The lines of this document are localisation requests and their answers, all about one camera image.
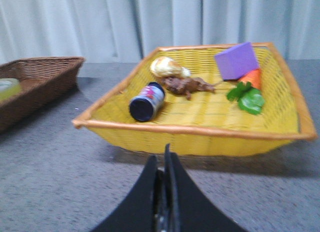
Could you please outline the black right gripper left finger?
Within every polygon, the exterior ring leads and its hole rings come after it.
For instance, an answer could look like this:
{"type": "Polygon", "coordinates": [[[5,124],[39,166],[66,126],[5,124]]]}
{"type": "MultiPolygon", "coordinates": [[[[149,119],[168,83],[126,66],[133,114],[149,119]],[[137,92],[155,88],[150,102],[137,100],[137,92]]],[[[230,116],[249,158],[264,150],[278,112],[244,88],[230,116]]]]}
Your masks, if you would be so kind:
{"type": "Polygon", "coordinates": [[[92,231],[153,231],[157,170],[157,159],[152,155],[128,195],[92,231]]]}

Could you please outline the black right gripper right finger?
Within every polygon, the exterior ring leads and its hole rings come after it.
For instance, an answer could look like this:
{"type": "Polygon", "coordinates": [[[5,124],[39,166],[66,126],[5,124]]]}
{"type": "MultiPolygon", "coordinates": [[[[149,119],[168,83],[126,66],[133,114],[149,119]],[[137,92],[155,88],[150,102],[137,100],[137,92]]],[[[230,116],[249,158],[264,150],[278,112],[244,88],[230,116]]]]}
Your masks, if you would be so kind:
{"type": "Polygon", "coordinates": [[[246,231],[201,192],[169,144],[164,154],[168,231],[246,231]]]}

